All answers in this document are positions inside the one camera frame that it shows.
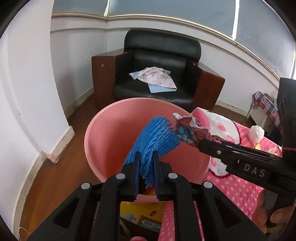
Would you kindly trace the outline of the blue patterned wrapper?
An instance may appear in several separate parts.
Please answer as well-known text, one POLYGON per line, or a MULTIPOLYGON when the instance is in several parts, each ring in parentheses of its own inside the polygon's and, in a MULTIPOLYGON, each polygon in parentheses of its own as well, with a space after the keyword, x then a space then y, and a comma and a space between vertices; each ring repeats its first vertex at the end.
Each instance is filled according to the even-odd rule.
POLYGON ((173 113, 173 116, 176 135, 181 142, 196 148, 201 140, 222 143, 222 138, 217 135, 212 135, 209 127, 202 126, 192 115, 181 116, 178 113, 173 113))

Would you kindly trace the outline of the blue foam fruit net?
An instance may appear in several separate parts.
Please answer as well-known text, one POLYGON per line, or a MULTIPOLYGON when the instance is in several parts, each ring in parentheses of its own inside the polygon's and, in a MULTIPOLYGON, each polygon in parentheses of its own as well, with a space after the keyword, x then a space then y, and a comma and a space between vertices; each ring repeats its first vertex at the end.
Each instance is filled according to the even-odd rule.
POLYGON ((157 151, 162 158, 180 145, 174 127, 169 119, 158 116, 153 118, 142 130, 132 149, 128 153, 125 164, 132 163, 136 152, 140 153, 140 165, 138 174, 145 179, 146 187, 154 184, 154 168, 152 156, 157 151))

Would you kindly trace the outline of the pink white wrapper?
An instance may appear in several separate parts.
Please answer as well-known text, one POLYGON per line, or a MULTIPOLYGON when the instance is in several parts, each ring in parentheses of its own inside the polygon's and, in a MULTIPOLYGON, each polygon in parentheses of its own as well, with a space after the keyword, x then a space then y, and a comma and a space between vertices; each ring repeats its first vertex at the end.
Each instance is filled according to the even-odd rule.
POLYGON ((276 155, 276 156, 281 156, 282 155, 282 148, 279 146, 272 147, 267 152, 270 154, 276 155))

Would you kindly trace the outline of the pink polka dot table blanket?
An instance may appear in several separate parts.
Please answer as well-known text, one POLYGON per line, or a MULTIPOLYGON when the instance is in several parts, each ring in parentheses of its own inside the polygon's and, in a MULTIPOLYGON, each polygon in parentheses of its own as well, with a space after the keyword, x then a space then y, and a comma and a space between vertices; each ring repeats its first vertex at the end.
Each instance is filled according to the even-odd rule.
MULTIPOLYGON (((217 134, 229 142, 255 149, 255 145, 248 138, 249 128, 202 108, 196 108, 192 115, 202 126, 209 127, 211 134, 217 134)), ((267 152, 278 145, 263 137, 260 146, 262 151, 267 152)), ((227 173, 226 166, 217 158, 210 159, 209 170, 204 180, 215 184, 248 218, 253 218, 263 188, 227 173)), ((174 239, 173 203, 170 201, 166 203, 159 240, 174 239)))

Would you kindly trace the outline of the side table with checkered cloth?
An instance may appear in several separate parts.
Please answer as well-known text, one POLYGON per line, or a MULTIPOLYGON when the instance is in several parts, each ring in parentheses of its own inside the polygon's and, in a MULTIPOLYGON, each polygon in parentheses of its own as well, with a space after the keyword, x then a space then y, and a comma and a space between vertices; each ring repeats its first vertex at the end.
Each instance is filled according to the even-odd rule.
POLYGON ((248 116, 252 115, 256 109, 260 109, 265 120, 268 120, 273 126, 281 131, 278 107, 260 91, 252 95, 252 103, 248 116))

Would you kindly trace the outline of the yellow box under table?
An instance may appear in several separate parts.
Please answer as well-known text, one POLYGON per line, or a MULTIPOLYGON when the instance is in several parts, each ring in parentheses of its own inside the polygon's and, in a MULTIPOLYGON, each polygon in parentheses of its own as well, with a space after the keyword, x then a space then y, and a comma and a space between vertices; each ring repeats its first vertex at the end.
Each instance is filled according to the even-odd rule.
POLYGON ((160 232, 165 207, 165 202, 147 204, 121 202, 120 217, 149 230, 160 232))

